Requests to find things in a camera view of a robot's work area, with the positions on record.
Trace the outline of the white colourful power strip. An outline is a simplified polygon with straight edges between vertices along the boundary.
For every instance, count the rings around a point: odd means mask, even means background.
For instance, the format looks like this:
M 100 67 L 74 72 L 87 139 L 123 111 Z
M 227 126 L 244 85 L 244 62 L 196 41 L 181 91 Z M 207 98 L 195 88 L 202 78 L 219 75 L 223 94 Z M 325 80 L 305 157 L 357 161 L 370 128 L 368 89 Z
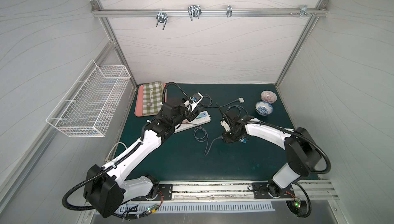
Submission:
M 211 116 L 207 111 L 201 112 L 193 121 L 185 119 L 178 128 L 175 129 L 175 133 L 179 133 L 188 129 L 196 128 L 199 125 L 207 124 L 211 122 Z

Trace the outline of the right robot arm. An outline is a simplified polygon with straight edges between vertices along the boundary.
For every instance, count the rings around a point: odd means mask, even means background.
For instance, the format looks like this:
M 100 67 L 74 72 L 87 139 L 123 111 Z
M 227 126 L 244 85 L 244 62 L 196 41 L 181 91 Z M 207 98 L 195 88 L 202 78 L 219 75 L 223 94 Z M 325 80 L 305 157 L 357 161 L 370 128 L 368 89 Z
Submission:
M 286 129 L 258 120 L 250 115 L 244 117 L 222 115 L 222 138 L 230 144 L 249 135 L 270 142 L 285 152 L 286 163 L 268 181 L 266 189 L 277 198 L 289 185 L 311 174 L 327 174 L 331 162 L 327 154 L 314 142 L 302 127 Z

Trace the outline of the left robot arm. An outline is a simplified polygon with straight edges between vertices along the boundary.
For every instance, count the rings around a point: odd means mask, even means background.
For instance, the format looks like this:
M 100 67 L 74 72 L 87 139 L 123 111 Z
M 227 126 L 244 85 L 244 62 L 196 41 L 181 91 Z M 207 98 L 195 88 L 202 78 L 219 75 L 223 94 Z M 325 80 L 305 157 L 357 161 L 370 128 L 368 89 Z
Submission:
M 159 182 L 152 176 L 141 176 L 127 180 L 128 175 L 145 157 L 160 147 L 175 132 L 184 120 L 193 121 L 198 115 L 198 104 L 203 95 L 184 94 L 184 98 L 166 98 L 170 86 L 178 86 L 169 82 L 163 89 L 161 109 L 157 115 L 147 122 L 140 137 L 123 153 L 103 166 L 92 166 L 86 180 L 77 184 L 65 193 L 62 205 L 72 211 L 96 210 L 102 217 L 114 215 L 117 209 L 126 202 L 137 197 L 155 198 Z

